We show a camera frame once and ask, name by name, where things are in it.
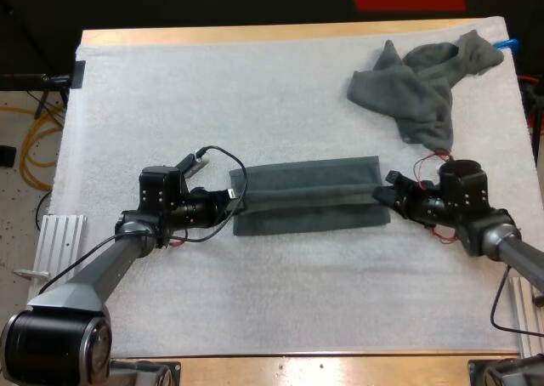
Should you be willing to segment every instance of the blue object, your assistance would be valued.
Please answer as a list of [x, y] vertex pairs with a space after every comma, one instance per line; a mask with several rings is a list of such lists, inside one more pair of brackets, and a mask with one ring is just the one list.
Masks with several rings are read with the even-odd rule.
[[512, 50], [512, 54], [515, 56], [518, 53], [519, 40], [518, 39], [503, 40], [502, 42], [495, 43], [493, 46], [495, 48], [509, 48], [510, 50]]

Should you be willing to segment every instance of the gray towel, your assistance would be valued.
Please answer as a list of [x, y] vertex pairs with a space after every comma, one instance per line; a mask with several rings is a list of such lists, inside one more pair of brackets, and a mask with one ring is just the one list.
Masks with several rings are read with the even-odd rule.
[[451, 88], [467, 74], [480, 73], [503, 59], [502, 52], [476, 31], [461, 36], [457, 44], [420, 46], [402, 60], [387, 40], [374, 69], [354, 73], [348, 99], [392, 116], [405, 142], [450, 151]]
[[[389, 222], [371, 197], [382, 184], [377, 156], [249, 167], [245, 210], [235, 216], [236, 236], [353, 229]], [[230, 172], [241, 191], [241, 170]]]

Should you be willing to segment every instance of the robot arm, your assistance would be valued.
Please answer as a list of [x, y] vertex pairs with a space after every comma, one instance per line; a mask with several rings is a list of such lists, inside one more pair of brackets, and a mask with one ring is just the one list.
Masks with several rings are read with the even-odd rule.
[[386, 181], [391, 186], [373, 192], [377, 201], [424, 226], [455, 229], [469, 256], [502, 261], [544, 292], [544, 253], [521, 241], [506, 210], [490, 206], [487, 176], [477, 162], [446, 162], [437, 185], [418, 183], [396, 171], [389, 172]]
[[172, 379], [166, 366], [111, 362], [105, 301], [134, 260], [166, 246], [175, 230], [220, 229], [237, 210], [245, 190], [237, 199], [231, 190], [189, 192], [185, 179], [202, 168], [205, 150], [176, 167], [145, 168], [139, 207], [122, 213], [116, 242], [65, 284], [47, 292], [44, 287], [29, 309], [9, 320], [0, 355], [6, 379], [24, 385], [163, 385]]

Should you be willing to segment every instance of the floor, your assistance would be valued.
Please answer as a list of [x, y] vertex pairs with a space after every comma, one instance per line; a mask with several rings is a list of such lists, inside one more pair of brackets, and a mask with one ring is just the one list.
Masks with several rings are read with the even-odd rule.
[[[50, 94], [48, 102], [59, 103], [58, 94]], [[0, 92], [0, 107], [37, 108], [37, 102], [26, 92]], [[17, 147], [14, 168], [0, 168], [0, 325], [15, 312], [25, 308], [29, 281], [13, 273], [16, 269], [32, 269], [39, 232], [35, 225], [35, 211], [45, 191], [35, 190], [20, 177], [18, 163], [20, 146], [33, 116], [0, 111], [0, 145]], [[538, 167], [541, 193], [544, 195], [544, 144]], [[59, 152], [60, 133], [41, 140], [31, 153], [37, 160], [52, 160]], [[40, 169], [36, 176], [43, 182], [53, 183], [54, 167]], [[47, 212], [45, 201], [40, 214]]]

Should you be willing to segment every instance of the wooden table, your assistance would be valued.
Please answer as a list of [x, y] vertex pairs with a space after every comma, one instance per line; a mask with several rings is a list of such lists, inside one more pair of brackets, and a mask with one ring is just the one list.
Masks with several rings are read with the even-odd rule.
[[[475, 20], [405, 20], [316, 25], [226, 26], [84, 31], [82, 44], [130, 46], [257, 42], [428, 31]], [[504, 351], [412, 351], [358, 354], [178, 357], [184, 386], [249, 385], [468, 385], [469, 360], [517, 356]]]

